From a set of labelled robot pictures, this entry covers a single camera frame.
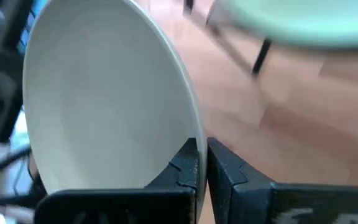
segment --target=white plate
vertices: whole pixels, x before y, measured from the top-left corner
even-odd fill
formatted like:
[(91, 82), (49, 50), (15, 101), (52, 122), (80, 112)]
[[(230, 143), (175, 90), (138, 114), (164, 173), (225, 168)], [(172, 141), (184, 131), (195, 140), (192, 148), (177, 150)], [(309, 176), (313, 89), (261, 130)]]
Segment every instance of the white plate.
[(131, 1), (53, 0), (24, 60), (30, 143), (48, 193), (146, 186), (188, 138), (206, 138), (189, 76), (168, 39)]

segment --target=black metal leg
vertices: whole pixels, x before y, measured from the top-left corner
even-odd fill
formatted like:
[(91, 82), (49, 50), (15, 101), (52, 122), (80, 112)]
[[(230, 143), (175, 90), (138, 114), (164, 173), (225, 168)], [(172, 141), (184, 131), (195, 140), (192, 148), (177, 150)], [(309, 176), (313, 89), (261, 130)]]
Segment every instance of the black metal leg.
[(252, 71), (252, 65), (247, 63), (246, 60), (242, 57), (241, 54), (224, 38), (223, 34), (220, 32), (217, 26), (209, 24), (207, 27), (211, 34), (213, 35), (214, 40), (219, 44), (224, 51), (233, 59), (233, 61), (240, 66), (246, 72)]
[(31, 189), (30, 192), (33, 194), (44, 194), (45, 196), (47, 195), (47, 191), (45, 190), (44, 184), (42, 183), (40, 174), (37, 173), (33, 178), (32, 178), (32, 185), (31, 185)]
[(0, 206), (17, 205), (25, 208), (35, 208), (45, 197), (44, 194), (29, 194), (0, 198)]
[(194, 0), (185, 0), (185, 11), (192, 12), (194, 6)]
[(16, 152), (12, 155), (9, 155), (7, 158), (0, 161), (0, 170), (5, 169), (7, 166), (11, 165), (13, 162), (15, 162), (18, 159), (21, 159), (25, 156), (28, 156), (31, 152), (30, 146), (27, 146), (20, 150), (19, 152)]
[(34, 0), (21, 0), (15, 5), (17, 12), (11, 21), (9, 21), (10, 26), (7, 30), (6, 38), (2, 41), (5, 48), (16, 52), (33, 5)]
[(260, 68), (262, 68), (262, 65), (266, 59), (267, 52), (269, 51), (270, 45), (272, 44), (272, 41), (265, 39), (262, 48), (260, 49), (260, 52), (258, 54), (258, 57), (256, 58), (256, 62), (254, 64), (254, 67), (252, 68), (252, 74), (255, 78), (258, 77)]
[(211, 16), (212, 16), (212, 11), (214, 9), (214, 7), (216, 7), (216, 1), (212, 2), (211, 8), (208, 11), (208, 14), (206, 15), (206, 20), (205, 20), (205, 27), (209, 27), (209, 22), (211, 21)]

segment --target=light green table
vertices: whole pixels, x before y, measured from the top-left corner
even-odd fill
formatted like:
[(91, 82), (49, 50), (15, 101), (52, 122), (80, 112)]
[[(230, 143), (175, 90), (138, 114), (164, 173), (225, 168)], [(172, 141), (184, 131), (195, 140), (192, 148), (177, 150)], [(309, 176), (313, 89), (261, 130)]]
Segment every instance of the light green table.
[[(186, 0), (185, 11), (194, 13), (193, 5), (194, 0)], [(222, 26), (264, 38), (254, 65), (224, 40)], [(358, 0), (216, 0), (206, 27), (240, 67), (257, 77), (271, 41), (309, 49), (358, 49)]]

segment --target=black clamp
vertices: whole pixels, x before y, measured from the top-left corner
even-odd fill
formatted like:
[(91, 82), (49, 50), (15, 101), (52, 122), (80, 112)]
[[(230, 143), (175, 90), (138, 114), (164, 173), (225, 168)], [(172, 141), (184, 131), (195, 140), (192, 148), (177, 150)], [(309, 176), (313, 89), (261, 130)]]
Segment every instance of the black clamp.
[(277, 183), (218, 140), (208, 144), (217, 224), (358, 223), (358, 187)]
[(199, 154), (189, 138), (144, 189), (64, 190), (49, 195), (34, 223), (196, 223)]

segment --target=floor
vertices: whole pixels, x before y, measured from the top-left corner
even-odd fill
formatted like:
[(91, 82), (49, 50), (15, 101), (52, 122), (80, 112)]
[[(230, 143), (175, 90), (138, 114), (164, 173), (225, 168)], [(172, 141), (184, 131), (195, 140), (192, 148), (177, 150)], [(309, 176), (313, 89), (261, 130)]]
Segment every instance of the floor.
[[(273, 45), (255, 81), (210, 35), (183, 17), (181, 0), (137, 0), (166, 32), (214, 136), (278, 182), (358, 185), (358, 53)], [(203, 16), (212, 0), (197, 0)], [(262, 41), (227, 30), (244, 58)], [(200, 223), (214, 223), (209, 193)]]

